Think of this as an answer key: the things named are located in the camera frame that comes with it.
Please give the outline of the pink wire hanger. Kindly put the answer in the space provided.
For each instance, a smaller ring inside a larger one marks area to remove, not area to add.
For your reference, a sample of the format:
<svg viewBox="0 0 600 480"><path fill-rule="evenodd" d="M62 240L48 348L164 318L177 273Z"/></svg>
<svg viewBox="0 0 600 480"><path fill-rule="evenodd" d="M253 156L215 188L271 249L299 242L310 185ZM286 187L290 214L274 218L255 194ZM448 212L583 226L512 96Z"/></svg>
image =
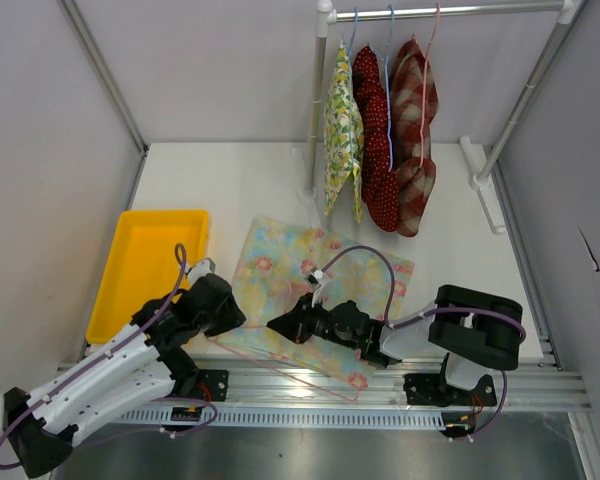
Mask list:
<svg viewBox="0 0 600 480"><path fill-rule="evenodd" d="M426 50L425 50L425 54L424 54L424 67L423 67L423 73L422 73L422 97L421 97L421 121L420 121L420 127L419 127L419 138L420 138L420 157L419 157L419 164L418 167L419 169L422 168L423 163L424 163L424 127L425 127L425 120L426 120L426 108L427 108L427 78L428 78L428 70L429 70L429 59L430 59L430 54L431 54L431 49L433 47L434 44L434 39L439 27L439 22L440 22L440 16L441 16L441 6L439 4L439 2L436 2L435 5L435 24L434 24L434 28L432 30L429 42L427 44Z"/></svg>
<svg viewBox="0 0 600 480"><path fill-rule="evenodd" d="M353 403L369 386L373 369L358 356L337 345L313 337L295 344L266 327L289 312L311 287L302 281L235 278L232 287L246 323L214 339L198 343L198 352L210 358L243 360L283 376L305 396L324 394Z"/></svg>

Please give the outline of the floral cloth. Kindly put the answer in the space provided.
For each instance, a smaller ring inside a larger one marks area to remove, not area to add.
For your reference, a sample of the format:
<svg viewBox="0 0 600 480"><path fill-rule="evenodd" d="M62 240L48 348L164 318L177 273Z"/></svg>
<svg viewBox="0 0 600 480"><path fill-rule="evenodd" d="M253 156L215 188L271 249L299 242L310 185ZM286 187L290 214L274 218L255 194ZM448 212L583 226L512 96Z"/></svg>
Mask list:
<svg viewBox="0 0 600 480"><path fill-rule="evenodd" d="M306 275L325 268L331 277L321 296L325 308L352 300L372 319L382 321L399 316L414 267L392 254L360 249L354 241L322 228L256 217L233 280L294 280L309 286Z"/></svg>

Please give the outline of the red plaid skirt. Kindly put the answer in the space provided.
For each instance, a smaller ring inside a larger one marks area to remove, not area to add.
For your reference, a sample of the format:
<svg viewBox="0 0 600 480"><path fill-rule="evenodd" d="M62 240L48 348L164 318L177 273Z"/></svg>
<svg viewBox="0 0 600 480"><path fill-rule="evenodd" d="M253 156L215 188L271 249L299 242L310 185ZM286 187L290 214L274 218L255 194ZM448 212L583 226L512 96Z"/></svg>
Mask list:
<svg viewBox="0 0 600 480"><path fill-rule="evenodd" d="M424 52L412 38L400 48L390 73L390 96L394 165L398 188L397 233L418 234L420 223L436 181L436 164L431 152L431 123L439 108L434 75L429 67L427 108L424 127L424 163L419 169L422 73Z"/></svg>

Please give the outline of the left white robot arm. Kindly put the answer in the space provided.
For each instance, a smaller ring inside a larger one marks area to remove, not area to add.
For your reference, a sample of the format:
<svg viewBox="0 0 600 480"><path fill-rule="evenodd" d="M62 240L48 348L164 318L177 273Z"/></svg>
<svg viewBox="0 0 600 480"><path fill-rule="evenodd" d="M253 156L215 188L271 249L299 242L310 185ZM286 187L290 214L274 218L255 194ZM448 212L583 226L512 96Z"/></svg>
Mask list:
<svg viewBox="0 0 600 480"><path fill-rule="evenodd" d="M148 301L108 343L31 391L3 395L3 435L30 479L60 466L112 420L165 397L208 403L226 396L227 372L202 370L184 350L246 320L228 282L206 273L188 289Z"/></svg>

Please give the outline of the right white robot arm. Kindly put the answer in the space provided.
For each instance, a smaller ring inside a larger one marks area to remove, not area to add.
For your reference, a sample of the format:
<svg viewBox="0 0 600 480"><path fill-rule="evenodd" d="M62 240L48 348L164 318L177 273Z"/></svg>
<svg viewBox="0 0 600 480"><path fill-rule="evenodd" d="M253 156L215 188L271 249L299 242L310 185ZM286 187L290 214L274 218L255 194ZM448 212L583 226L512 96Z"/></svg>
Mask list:
<svg viewBox="0 0 600 480"><path fill-rule="evenodd" d="M317 337L346 347L376 368L436 346L445 352L436 389L455 404L488 372L518 368L526 340L522 314L514 300L447 284L424 309L399 320L373 320L351 300L327 310L307 294L267 328L299 345Z"/></svg>

